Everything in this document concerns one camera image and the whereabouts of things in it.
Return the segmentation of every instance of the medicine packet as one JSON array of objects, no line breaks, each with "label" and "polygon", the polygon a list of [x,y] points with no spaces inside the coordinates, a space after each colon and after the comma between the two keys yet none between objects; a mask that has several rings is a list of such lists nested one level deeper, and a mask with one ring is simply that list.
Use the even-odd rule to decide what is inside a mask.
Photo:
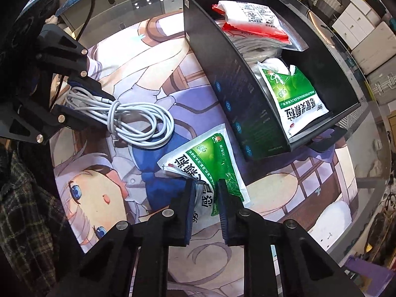
[{"label": "medicine packet", "polygon": [[244,206],[250,202],[227,135],[221,124],[164,155],[158,162],[164,171],[207,183],[198,187],[195,198],[193,234],[220,222],[216,204],[217,181],[224,178],[228,192],[238,196]]},{"label": "medicine packet", "polygon": [[280,74],[274,71],[271,64],[258,62],[257,65],[275,101],[288,138],[329,112],[310,81],[296,66],[290,66],[290,74]]}]

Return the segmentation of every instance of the white cable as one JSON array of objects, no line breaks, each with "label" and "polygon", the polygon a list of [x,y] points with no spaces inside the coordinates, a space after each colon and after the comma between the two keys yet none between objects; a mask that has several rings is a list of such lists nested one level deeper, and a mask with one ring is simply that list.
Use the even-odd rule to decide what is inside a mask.
[{"label": "white cable", "polygon": [[[73,87],[66,94],[66,103],[85,115],[107,126],[110,133],[123,139],[131,145],[143,149],[159,149],[168,143],[175,129],[172,115],[162,106],[148,102],[132,102],[121,104],[94,96],[81,87]],[[150,131],[143,133],[122,121],[123,116],[138,113],[151,125]],[[162,128],[156,133],[158,120],[162,121]]]}]

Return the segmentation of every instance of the blue bow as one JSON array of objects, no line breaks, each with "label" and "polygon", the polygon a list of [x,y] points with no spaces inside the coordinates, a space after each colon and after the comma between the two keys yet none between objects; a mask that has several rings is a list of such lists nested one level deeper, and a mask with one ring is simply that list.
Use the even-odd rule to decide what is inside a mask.
[{"label": "blue bow", "polygon": [[137,168],[141,171],[142,180],[146,183],[146,194],[151,209],[157,211],[170,204],[171,198],[176,197],[184,190],[186,179],[164,178],[154,175],[160,170],[157,162],[165,154],[177,149],[189,140],[174,133],[170,141],[159,149],[141,149],[129,147]]}]

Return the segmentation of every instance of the anime mousepad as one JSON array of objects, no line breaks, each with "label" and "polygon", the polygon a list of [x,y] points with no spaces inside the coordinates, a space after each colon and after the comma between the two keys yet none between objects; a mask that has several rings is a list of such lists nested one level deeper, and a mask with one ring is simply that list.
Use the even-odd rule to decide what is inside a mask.
[{"label": "anime mousepad", "polygon": [[[51,141],[56,184],[73,232],[87,252],[114,224],[146,221],[184,189],[157,165],[164,154],[226,123],[251,209],[264,218],[295,219],[325,249],[340,237],[358,209],[354,168],[343,139],[324,153],[301,147],[247,163],[202,68],[184,39],[183,13],[164,14],[128,27],[93,46],[89,76],[121,102],[145,101],[175,119],[171,141],[155,151],[128,146],[102,133],[62,129]],[[64,102],[62,86],[58,103]],[[143,122],[131,121],[143,130]],[[329,137],[332,130],[319,138]],[[170,247],[169,296],[243,294],[242,247],[228,247],[220,223]],[[273,250],[276,274],[279,268]]]}]

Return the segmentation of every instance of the open black box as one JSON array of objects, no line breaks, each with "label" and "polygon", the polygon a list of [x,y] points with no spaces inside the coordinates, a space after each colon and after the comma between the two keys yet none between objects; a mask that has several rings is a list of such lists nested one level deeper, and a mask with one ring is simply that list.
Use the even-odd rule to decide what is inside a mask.
[{"label": "open black box", "polygon": [[[266,86],[253,72],[215,20],[219,0],[183,0],[185,37],[203,68],[232,126],[246,159],[261,159],[292,151],[302,145],[325,151],[346,132],[337,122],[360,106],[346,74],[318,34],[280,0],[234,0],[267,5],[282,16],[305,40],[305,51],[283,50],[287,65],[296,65],[314,86],[329,113],[288,139]],[[312,139],[332,128],[328,139]]]}]

